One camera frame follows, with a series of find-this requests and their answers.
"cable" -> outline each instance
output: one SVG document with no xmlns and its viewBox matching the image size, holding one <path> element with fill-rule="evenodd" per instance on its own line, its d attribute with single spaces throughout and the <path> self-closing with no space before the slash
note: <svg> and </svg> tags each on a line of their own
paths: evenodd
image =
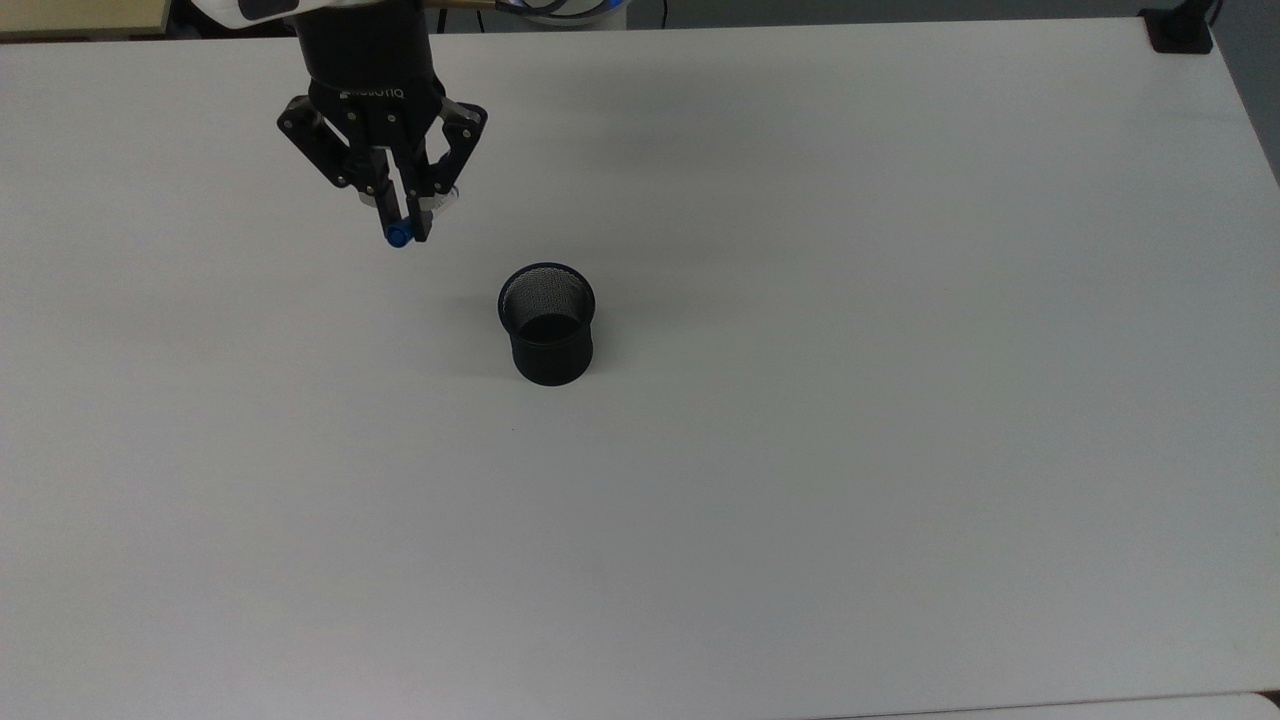
<svg viewBox="0 0 1280 720">
<path fill-rule="evenodd" d="M 541 8 L 531 8 L 525 4 L 525 0 L 497 0 L 497 9 L 503 13 L 511 13 L 512 15 L 521 15 L 525 18 L 548 18 L 556 10 L 564 6 L 568 0 L 552 0 Z"/>
</svg>

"blue cap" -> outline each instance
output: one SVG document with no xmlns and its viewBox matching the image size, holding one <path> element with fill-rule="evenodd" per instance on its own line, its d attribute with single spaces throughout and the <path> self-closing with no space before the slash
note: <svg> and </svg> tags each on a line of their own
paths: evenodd
<svg viewBox="0 0 1280 720">
<path fill-rule="evenodd" d="M 404 247 L 413 240 L 413 225 L 408 218 L 387 225 L 387 243 L 392 247 Z"/>
</svg>

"white table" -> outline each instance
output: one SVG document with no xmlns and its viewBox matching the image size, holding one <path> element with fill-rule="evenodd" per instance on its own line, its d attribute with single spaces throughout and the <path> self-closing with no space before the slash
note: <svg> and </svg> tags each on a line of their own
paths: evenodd
<svg viewBox="0 0 1280 720">
<path fill-rule="evenodd" d="M 1135 702 L 1101 702 L 899 715 L 902 720 L 1280 720 L 1280 710 L 1256 694 L 1181 697 Z"/>
<path fill-rule="evenodd" d="M 0 47 L 0 715 L 1280 687 L 1280 192 L 1140 20 L 445 37 L 388 249 L 292 41 Z M 559 260 L 598 356 L 521 380 Z"/>
</svg>

